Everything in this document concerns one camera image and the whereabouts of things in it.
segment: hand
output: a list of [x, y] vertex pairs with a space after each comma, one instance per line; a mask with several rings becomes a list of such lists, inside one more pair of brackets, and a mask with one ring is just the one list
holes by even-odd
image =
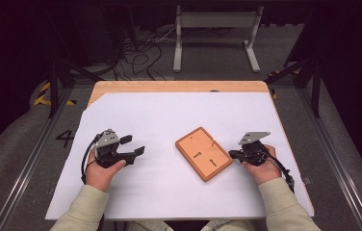
[[[276, 150], [274, 147], [266, 144], [265, 147], [273, 157], [276, 157]], [[248, 162], [242, 162], [242, 165], [253, 175], [258, 185], [282, 176], [280, 169], [272, 163], [271, 159], [268, 159], [259, 167], [253, 166]]]
[[109, 189], [113, 176], [126, 165], [126, 161], [122, 160], [111, 167], [104, 168], [95, 161], [94, 155], [95, 152], [92, 149], [86, 169], [86, 184], [105, 193]]

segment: printed number 4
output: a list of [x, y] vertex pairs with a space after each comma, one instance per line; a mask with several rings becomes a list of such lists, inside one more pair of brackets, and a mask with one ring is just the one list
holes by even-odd
[[56, 140], [62, 140], [65, 141], [65, 145], [64, 148], [67, 147], [67, 144], [69, 143], [70, 140], [73, 140], [75, 137], [71, 137], [70, 135], [72, 135], [72, 131], [70, 130], [66, 130], [64, 133], [60, 134]]

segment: beige sleeve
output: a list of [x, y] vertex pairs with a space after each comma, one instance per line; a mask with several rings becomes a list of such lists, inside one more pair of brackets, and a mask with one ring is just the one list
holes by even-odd
[[283, 178], [268, 181], [259, 186], [266, 208], [269, 231], [320, 230], [307, 212], [298, 204]]
[[55, 230], [97, 230], [109, 195], [85, 185], [73, 200], [69, 210], [52, 227]]

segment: metal stand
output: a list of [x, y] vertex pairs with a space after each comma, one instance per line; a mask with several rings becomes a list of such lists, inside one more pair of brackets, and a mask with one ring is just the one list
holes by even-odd
[[253, 52], [253, 42], [255, 41], [257, 29], [262, 17], [263, 7], [259, 7], [256, 12], [244, 13], [190, 13], [182, 12], [177, 6], [176, 33], [177, 41], [175, 45], [174, 68], [175, 72], [181, 71], [182, 40], [181, 28], [197, 27], [240, 27], [251, 28], [249, 40], [244, 41], [245, 50], [252, 66], [253, 72], [259, 72], [260, 67]]

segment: orange tray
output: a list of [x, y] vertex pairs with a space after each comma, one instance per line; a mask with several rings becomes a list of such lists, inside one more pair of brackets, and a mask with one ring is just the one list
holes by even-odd
[[178, 140], [175, 146], [205, 182], [232, 163], [229, 154], [202, 127]]

